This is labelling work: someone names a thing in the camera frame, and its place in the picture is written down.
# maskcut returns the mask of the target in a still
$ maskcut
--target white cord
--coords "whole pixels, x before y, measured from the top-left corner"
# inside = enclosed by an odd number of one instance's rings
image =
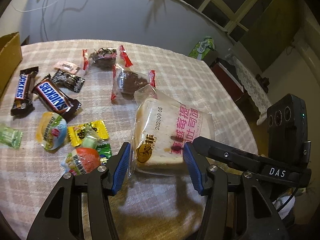
[[[11,4],[11,6],[13,7],[13,9],[15,9],[15,10],[18,11],[18,12],[32,12],[32,11],[36,11],[36,10],[41,10],[41,9],[48,8],[49,6],[57,3],[58,1],[59,1],[59,0],[56,0],[56,1],[54,1],[53,3],[51,3],[51,4],[49,4],[49,5],[45,6],[45,7],[36,8],[36,9],[28,10],[28,11],[20,11],[20,10],[16,9],[16,8],[13,6],[13,1],[12,1],[10,4]]]

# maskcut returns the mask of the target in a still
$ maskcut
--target snickers bar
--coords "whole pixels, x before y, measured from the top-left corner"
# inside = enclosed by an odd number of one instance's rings
[[[69,120],[81,106],[78,100],[68,97],[51,81],[50,74],[37,84],[32,92],[37,94],[51,111],[60,114],[65,120]]]
[[[32,104],[31,90],[35,85],[35,77],[38,72],[38,67],[22,69],[20,71],[19,83],[11,108],[11,115],[26,115],[35,109]]]

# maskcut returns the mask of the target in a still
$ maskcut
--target table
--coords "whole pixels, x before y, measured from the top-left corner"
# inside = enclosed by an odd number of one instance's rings
[[[0,210],[15,232],[25,239],[44,200],[63,174],[60,166],[73,148],[66,144],[53,153],[35,141],[36,128],[43,112],[39,99],[35,111],[19,119],[10,116],[19,72],[39,66],[38,80],[53,74],[59,60],[82,64],[82,49],[117,47],[123,44],[133,62],[133,70],[156,70],[156,86],[186,105],[212,112],[217,141],[257,154],[250,128],[220,82],[202,61],[172,51],[118,41],[70,40],[36,43],[22,47],[23,61],[13,74],[1,100],[1,121],[24,132],[19,150],[1,146]],[[79,94],[68,95],[82,103],[82,111],[68,124],[103,119],[116,154],[129,140],[134,105],[114,105],[110,101],[112,71],[90,68]],[[193,189],[189,177],[169,177],[136,172],[124,182],[121,191],[110,197],[110,205],[120,239],[177,240],[195,232],[202,219],[206,198]],[[91,239],[84,197],[84,234]]]

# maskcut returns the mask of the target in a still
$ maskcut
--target blue gripper pad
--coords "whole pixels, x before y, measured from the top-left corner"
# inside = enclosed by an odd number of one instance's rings
[[[198,191],[200,195],[203,195],[202,175],[188,144],[189,143],[185,143],[183,148],[183,160],[187,165],[194,189]]]
[[[111,192],[113,195],[117,194],[117,192],[121,189],[122,183],[124,181],[125,174],[129,167],[129,157],[130,157],[130,143],[127,144],[123,155],[118,163],[116,170],[113,173],[113,185],[111,188]]]

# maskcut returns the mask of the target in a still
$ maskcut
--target metal screw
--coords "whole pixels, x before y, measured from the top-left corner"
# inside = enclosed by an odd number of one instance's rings
[[[63,177],[64,177],[65,179],[71,178],[71,172],[66,172],[65,174],[63,174]]]
[[[243,174],[247,179],[252,178],[252,173],[251,172],[245,171]]]
[[[210,171],[217,171],[218,170],[218,167],[216,165],[210,165],[209,166],[209,170]]]
[[[103,171],[105,171],[106,169],[107,169],[107,167],[104,166],[104,165],[101,165],[101,166],[98,167],[98,171],[100,171],[100,172],[103,172]]]

